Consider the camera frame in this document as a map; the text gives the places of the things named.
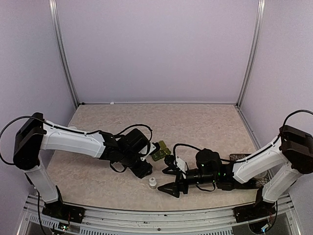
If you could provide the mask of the white pill bottle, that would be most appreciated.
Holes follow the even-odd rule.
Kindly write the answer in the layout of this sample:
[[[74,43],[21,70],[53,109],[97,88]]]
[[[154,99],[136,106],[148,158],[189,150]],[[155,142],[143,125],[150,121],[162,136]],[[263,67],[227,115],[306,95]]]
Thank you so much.
[[[149,186],[150,188],[157,188],[157,180],[155,177],[149,178]]]

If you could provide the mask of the green weekly pill organizer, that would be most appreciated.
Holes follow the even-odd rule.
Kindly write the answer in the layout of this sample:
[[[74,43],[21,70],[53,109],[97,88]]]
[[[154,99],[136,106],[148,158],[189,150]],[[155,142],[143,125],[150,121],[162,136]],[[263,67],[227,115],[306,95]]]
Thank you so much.
[[[164,141],[154,142],[153,145],[156,147],[156,149],[151,153],[153,161],[156,162],[171,155],[171,151]]]

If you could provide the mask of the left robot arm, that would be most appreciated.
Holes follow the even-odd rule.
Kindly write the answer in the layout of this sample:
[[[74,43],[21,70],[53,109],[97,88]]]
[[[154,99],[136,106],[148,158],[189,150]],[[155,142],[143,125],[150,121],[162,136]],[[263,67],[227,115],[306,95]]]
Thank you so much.
[[[57,125],[44,119],[42,113],[26,116],[26,123],[17,132],[13,163],[21,169],[43,201],[57,217],[68,214],[67,204],[42,166],[41,150],[59,150],[87,155],[110,164],[120,163],[142,179],[153,172],[146,158],[156,147],[140,130],[141,124],[131,125],[118,134],[101,130],[86,132]]]

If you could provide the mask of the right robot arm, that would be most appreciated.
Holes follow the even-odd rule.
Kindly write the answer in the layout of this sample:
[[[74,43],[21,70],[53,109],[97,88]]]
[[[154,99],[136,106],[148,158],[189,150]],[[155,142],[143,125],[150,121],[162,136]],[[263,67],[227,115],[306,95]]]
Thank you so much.
[[[250,206],[250,213],[261,217],[301,176],[312,173],[313,137],[284,125],[270,143],[236,161],[223,160],[218,152],[206,148],[198,150],[195,169],[189,169],[176,154],[167,156],[164,161],[168,167],[163,173],[175,174],[176,179],[157,189],[176,198],[181,193],[187,194],[190,185],[212,184],[213,188],[226,191],[256,189],[252,179],[280,165],[274,177],[258,190],[256,202]]]

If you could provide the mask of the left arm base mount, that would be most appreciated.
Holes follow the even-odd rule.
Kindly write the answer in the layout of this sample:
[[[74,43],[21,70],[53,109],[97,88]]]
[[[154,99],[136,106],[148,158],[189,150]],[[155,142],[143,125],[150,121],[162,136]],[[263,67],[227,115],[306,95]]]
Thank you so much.
[[[85,215],[85,209],[78,206],[67,204],[45,204],[42,214],[52,218],[64,220],[67,222],[74,222],[81,224]]]

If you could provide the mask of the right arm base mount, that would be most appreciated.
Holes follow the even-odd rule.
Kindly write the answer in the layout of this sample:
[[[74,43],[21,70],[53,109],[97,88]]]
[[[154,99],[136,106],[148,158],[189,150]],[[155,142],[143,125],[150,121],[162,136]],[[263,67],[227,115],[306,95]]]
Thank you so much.
[[[276,203],[255,202],[244,206],[238,206],[233,209],[237,223],[255,220],[276,213]]]

